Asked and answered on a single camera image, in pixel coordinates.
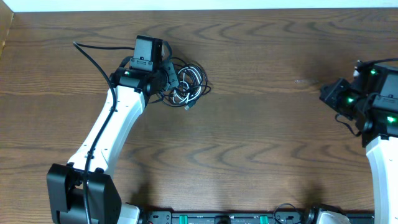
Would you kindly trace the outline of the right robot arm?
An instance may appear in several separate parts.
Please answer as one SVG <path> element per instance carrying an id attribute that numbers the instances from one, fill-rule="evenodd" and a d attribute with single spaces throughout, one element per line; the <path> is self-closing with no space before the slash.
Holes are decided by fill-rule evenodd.
<path id="1" fill-rule="evenodd" d="M 320 89 L 320 100 L 355 122 L 373 178 L 375 223 L 397 223 L 397 67 L 358 61 L 354 80 Z"/>

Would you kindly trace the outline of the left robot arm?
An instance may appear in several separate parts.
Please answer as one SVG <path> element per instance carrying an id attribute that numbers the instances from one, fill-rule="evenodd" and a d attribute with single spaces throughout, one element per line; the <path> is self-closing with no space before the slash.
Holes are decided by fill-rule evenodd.
<path id="1" fill-rule="evenodd" d="M 171 86 L 174 70 L 168 42 L 139 35 L 110 75 L 102 68 L 109 90 L 89 135 L 65 165 L 52 164 L 47 173 L 54 223 L 140 223 L 140 208 L 123 203 L 113 182 L 119 155 L 152 95 Z"/>

